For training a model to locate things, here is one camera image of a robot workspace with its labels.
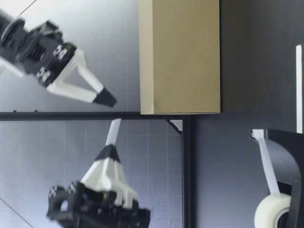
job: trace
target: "dark background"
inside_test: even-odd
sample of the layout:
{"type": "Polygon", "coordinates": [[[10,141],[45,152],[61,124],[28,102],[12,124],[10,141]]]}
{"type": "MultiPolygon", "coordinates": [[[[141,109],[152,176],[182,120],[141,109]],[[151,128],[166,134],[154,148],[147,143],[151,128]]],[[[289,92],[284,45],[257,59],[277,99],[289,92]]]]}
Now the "dark background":
{"type": "MultiPolygon", "coordinates": [[[[268,188],[249,130],[296,131],[295,46],[304,41],[304,1],[221,1],[220,10],[222,114],[195,122],[197,227],[253,228],[268,188]]],[[[288,182],[293,167],[274,166],[288,182]]]]}

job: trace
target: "tape roll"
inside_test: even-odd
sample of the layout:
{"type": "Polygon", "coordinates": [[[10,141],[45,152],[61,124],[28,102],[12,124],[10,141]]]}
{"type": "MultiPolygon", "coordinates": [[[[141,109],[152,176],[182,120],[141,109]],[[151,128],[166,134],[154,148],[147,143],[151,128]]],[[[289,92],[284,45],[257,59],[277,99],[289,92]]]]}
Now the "tape roll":
{"type": "Polygon", "coordinates": [[[269,195],[258,205],[255,214],[256,228],[278,228],[279,219],[289,211],[291,197],[269,195]]]}

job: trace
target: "brown cardboard box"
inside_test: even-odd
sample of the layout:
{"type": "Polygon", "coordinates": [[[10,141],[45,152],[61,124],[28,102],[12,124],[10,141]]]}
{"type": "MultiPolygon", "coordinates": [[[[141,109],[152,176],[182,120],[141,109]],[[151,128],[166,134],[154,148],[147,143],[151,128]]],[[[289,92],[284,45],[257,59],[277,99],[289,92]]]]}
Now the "brown cardboard box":
{"type": "Polygon", "coordinates": [[[142,114],[220,112],[219,2],[139,0],[142,114]]]}

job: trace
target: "white tape strip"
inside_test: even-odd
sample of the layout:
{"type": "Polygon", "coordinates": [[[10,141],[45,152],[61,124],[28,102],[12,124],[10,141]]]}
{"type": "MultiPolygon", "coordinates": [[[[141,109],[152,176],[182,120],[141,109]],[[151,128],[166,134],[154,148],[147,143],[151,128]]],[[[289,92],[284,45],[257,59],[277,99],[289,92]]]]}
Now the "white tape strip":
{"type": "Polygon", "coordinates": [[[296,132],[303,133],[302,46],[296,52],[296,132]]]}
{"type": "Polygon", "coordinates": [[[258,140],[258,144],[260,146],[263,168],[270,194],[275,195],[277,197],[281,197],[280,189],[276,181],[274,167],[272,165],[269,151],[267,148],[264,130],[252,130],[252,137],[258,140]]]}

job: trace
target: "white pole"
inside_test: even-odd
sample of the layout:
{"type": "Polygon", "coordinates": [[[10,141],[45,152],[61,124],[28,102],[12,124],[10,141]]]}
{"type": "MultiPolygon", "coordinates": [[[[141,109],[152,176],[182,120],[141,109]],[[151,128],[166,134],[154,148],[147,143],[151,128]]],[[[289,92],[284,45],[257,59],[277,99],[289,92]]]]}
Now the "white pole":
{"type": "Polygon", "coordinates": [[[296,46],[296,132],[303,133],[302,46],[296,46]]]}

